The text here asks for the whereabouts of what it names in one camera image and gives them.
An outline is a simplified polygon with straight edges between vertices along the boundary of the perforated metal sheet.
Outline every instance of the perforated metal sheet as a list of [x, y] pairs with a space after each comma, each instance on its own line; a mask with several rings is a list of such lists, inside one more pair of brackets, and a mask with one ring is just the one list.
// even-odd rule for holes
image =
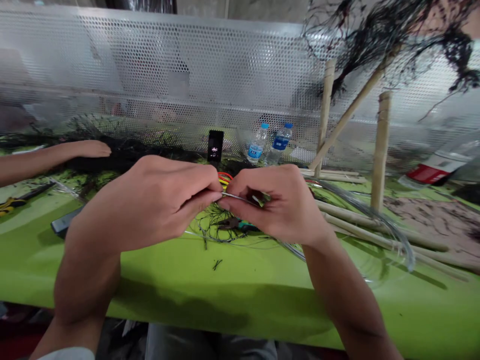
[[[0, 102], [23, 106], [57, 131], [88, 114], [101, 128], [128, 129], [147, 142], [159, 131], [181, 135], [188, 150], [206, 147], [210, 129], [226, 132], [238, 154], [261, 122], [273, 134], [292, 122], [286, 161], [309, 163], [317, 146], [324, 61], [309, 56], [299, 24], [278, 24], [75, 7], [0, 4]], [[325, 60], [336, 56], [323, 54]], [[480, 49], [471, 67], [480, 68]], [[372, 69], [352, 74], [331, 108], [329, 131]], [[443, 59], [394, 90], [388, 169], [418, 159], [480, 125], [479, 92], [443, 99], [455, 73]], [[324, 165], [369, 171], [375, 144], [376, 87]], [[120, 127], [112, 127], [115, 115]]]

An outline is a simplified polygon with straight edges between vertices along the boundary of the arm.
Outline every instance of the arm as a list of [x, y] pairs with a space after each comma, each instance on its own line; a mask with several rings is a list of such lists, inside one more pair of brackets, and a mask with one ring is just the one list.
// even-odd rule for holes
[[85, 140], [66, 142], [45, 149], [15, 155], [0, 156], [0, 188], [32, 178], [76, 157], [110, 156], [103, 142]]
[[69, 347], [95, 354], [119, 284], [120, 254], [179, 237], [221, 192], [213, 166], [155, 155], [104, 186], [70, 224], [55, 315], [30, 359]]
[[285, 243], [301, 243], [313, 287], [352, 359], [402, 359], [390, 340], [374, 294], [322, 217], [294, 165], [242, 170], [227, 192], [270, 195], [262, 208], [225, 197], [218, 203]]
[[350, 357], [402, 359], [385, 329], [374, 294], [335, 233], [322, 243], [302, 248], [313, 288]]

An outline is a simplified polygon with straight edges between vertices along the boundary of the wire cutter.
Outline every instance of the wire cutter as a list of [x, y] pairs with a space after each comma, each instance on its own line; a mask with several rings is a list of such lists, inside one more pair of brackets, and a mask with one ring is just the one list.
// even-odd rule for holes
[[47, 185], [37, 187], [36, 189], [30, 191], [29, 193], [26, 193], [23, 196], [9, 197], [4, 203], [0, 204], [0, 218], [2, 216], [5, 216], [5, 215], [11, 213], [15, 208], [19, 208], [19, 207], [22, 207], [23, 205], [26, 205], [28, 200], [36, 197], [37, 195], [40, 195], [41, 193], [43, 193], [45, 191], [47, 191], [53, 185], [55, 185], [55, 183], [51, 182]]
[[225, 220], [217, 222], [215, 225], [218, 225], [219, 230], [240, 230], [242, 233], [247, 233], [249, 231], [259, 232], [259, 228], [252, 225], [247, 221], [243, 221], [238, 217], [229, 217]]

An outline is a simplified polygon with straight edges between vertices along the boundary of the plastic water bottle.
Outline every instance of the plastic water bottle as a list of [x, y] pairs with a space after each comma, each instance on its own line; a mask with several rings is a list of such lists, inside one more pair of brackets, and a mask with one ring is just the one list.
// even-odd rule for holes
[[285, 151], [285, 148], [289, 144], [290, 138], [292, 137], [292, 128], [294, 125], [292, 123], [286, 123], [285, 126], [278, 130], [271, 145], [270, 152], [266, 156], [265, 162], [268, 165], [278, 165], [282, 153]]
[[480, 131], [469, 132], [446, 143], [426, 161], [398, 179], [405, 187], [420, 190], [465, 165], [480, 155]]
[[259, 162], [260, 156], [264, 151], [265, 142], [267, 141], [267, 129], [269, 125], [262, 123], [260, 129], [256, 132], [255, 137], [251, 141], [250, 148], [248, 149], [248, 161], [252, 164]]

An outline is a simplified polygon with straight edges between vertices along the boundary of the red and white container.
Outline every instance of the red and white container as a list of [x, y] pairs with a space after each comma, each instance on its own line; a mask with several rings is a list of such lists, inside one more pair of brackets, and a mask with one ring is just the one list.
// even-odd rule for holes
[[480, 131], [474, 131], [448, 142], [426, 161], [398, 179], [403, 186], [419, 190], [465, 165], [480, 154]]

